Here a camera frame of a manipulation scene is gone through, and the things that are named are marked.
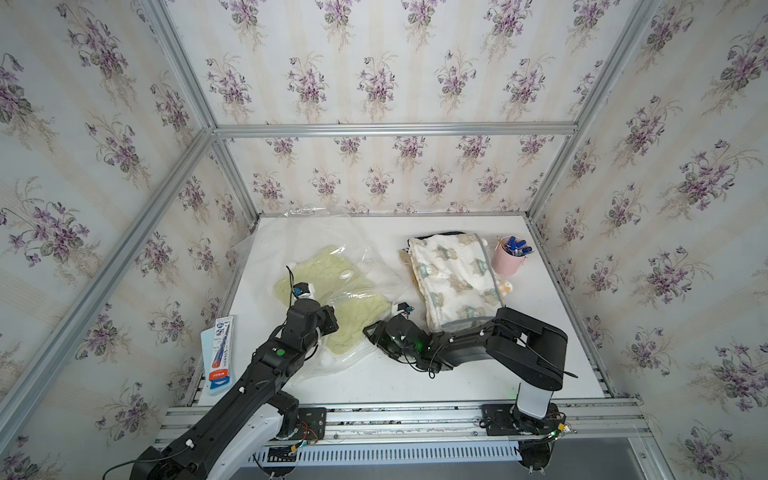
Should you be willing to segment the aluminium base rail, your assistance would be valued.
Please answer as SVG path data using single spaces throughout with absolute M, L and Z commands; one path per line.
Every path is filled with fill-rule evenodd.
M 559 439 L 650 437 L 634 399 L 556 399 Z M 512 402 L 448 401 L 301 405 L 297 438 L 330 444 L 544 439 L 511 428 Z

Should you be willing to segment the clear plastic vacuum bag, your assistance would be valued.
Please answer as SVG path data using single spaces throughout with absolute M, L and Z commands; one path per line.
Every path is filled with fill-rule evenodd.
M 248 239 L 243 272 L 230 312 L 234 315 L 232 364 L 242 372 L 251 354 L 278 325 L 295 299 L 295 283 L 311 285 L 314 298 L 335 310 L 339 329 L 310 348 L 296 376 L 341 373 L 374 351 L 363 330 L 391 317 L 406 290 L 387 265 L 360 219 L 346 214 L 289 215 L 266 219 Z

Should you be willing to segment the pink cup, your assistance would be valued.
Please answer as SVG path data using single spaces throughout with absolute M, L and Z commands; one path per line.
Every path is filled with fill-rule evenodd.
M 524 265 L 525 260 L 525 256 L 514 256 L 508 253 L 499 242 L 493 250 L 491 267 L 499 277 L 512 277 Z

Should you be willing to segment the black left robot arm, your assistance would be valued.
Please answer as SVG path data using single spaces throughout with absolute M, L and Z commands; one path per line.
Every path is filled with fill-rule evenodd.
M 148 447 L 130 467 L 131 479 L 229 479 L 269 440 L 290 436 L 298 400 L 282 391 L 319 339 L 338 330 L 334 308 L 300 298 L 285 321 L 252 354 L 244 373 L 193 426 L 163 450 Z

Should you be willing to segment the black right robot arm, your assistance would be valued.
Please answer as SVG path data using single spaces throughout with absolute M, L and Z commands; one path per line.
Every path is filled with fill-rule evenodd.
M 477 326 L 454 332 L 427 333 L 405 310 L 363 329 L 365 338 L 389 358 L 435 377 L 469 362 L 492 359 L 520 380 L 515 414 L 542 421 L 563 388 L 567 334 L 527 314 L 501 307 Z

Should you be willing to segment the light green fleece blanket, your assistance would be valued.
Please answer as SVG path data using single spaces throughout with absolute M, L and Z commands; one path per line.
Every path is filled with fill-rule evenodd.
M 400 280 L 395 272 L 370 258 L 354 261 L 340 246 L 327 246 L 288 269 L 274 285 L 274 295 L 288 304 L 291 282 L 312 283 L 315 299 L 335 310 L 339 329 L 325 338 L 324 349 L 339 359 L 353 354 L 363 340 L 363 329 L 387 316 L 392 299 L 399 295 Z M 354 272 L 351 279 L 339 278 L 345 270 Z

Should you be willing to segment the white label card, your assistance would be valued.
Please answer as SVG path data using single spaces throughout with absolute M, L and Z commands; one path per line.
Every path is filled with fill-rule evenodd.
M 210 390 L 221 390 L 231 383 L 234 321 L 234 316 L 222 317 L 201 332 L 204 373 Z

